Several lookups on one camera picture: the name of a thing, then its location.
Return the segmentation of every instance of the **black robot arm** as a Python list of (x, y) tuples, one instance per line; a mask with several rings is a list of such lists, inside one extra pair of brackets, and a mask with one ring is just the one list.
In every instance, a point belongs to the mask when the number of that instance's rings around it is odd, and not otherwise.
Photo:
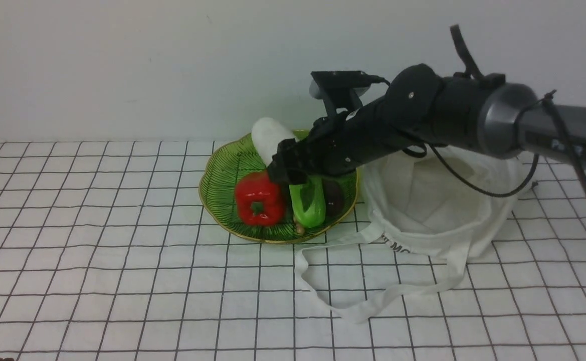
[[(494, 158), (513, 158), (522, 151), (574, 166), (586, 194), (586, 107), (554, 105), (524, 84), (506, 82), (502, 74), (482, 75), (464, 44), (460, 28), (451, 34), (466, 69), (441, 77), (429, 66), (406, 68), (392, 82), (360, 71), (313, 72), (311, 95), (321, 99), (327, 116), (313, 124), (299, 142), (282, 141), (267, 167), (271, 181), (299, 185), (309, 175), (335, 177), (385, 155), (404, 151), (426, 155), (427, 147), (456, 146)], [(385, 82), (386, 93), (362, 105), (359, 96)], [(470, 187), (495, 197), (467, 183)]]

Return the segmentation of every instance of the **pepper stem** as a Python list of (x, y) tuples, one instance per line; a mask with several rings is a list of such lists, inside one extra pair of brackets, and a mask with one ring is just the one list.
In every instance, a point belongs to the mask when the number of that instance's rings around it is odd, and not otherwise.
[(254, 215), (258, 215), (264, 212), (264, 204), (262, 202), (251, 203), (251, 209)]

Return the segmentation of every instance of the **leaf-patterned plate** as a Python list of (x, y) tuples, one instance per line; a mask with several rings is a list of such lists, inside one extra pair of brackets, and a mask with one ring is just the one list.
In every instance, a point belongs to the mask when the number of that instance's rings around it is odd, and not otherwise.
[[(293, 133), (299, 139), (308, 135), (307, 130), (296, 130)], [(199, 198), (213, 219), (233, 235), (247, 240), (273, 244), (304, 242), (322, 235), (344, 219), (355, 207), (359, 182), (358, 172), (344, 176), (337, 181), (344, 194), (344, 206), (341, 213), (334, 217), (326, 217), (322, 225), (306, 229), (304, 235), (300, 236), (295, 232), (290, 205), (286, 217), (279, 224), (270, 227), (244, 224), (237, 215), (235, 185), (246, 174), (263, 171), (265, 168), (253, 146), (250, 134), (219, 148), (206, 164), (206, 171), (199, 182)]]

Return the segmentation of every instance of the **bag strap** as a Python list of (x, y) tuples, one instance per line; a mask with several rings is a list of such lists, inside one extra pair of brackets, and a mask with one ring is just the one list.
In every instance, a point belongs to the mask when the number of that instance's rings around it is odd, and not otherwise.
[(401, 295), (409, 293), (416, 295), (438, 293), (449, 290), (462, 282), (465, 267), (467, 265), (467, 257), (469, 256), (469, 248), (471, 246), (471, 233), (469, 233), (469, 236), (467, 237), (467, 242), (460, 242), (451, 246), (451, 249), (449, 249), (447, 254), (447, 277), (443, 281), (435, 283), (434, 285), (401, 283), (391, 286), (382, 292), (375, 293), (364, 302), (353, 304), (346, 308), (336, 308), (323, 301), (317, 295), (315, 288), (309, 285), (306, 279), (304, 279), (304, 272), (308, 270), (309, 266), (308, 261), (304, 257), (304, 252), (316, 249), (328, 249), (330, 247), (370, 244), (371, 242), (378, 240), (382, 236), (383, 231), (384, 229), (381, 224), (373, 222), (359, 233), (339, 238), (339, 240), (332, 244), (315, 245), (313, 247), (301, 249), (295, 255), (295, 278), (304, 289), (309, 291), (309, 296), (314, 301), (318, 302), (320, 306), (333, 311), (339, 315), (339, 317), (355, 324), (362, 323), (368, 318), (376, 316)]

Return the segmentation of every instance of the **red bell pepper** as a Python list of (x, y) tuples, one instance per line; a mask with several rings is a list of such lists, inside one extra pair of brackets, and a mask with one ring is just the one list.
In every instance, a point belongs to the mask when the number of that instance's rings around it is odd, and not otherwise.
[(237, 183), (235, 203), (238, 216), (249, 226), (272, 226), (286, 214), (281, 188), (266, 171), (247, 174)]

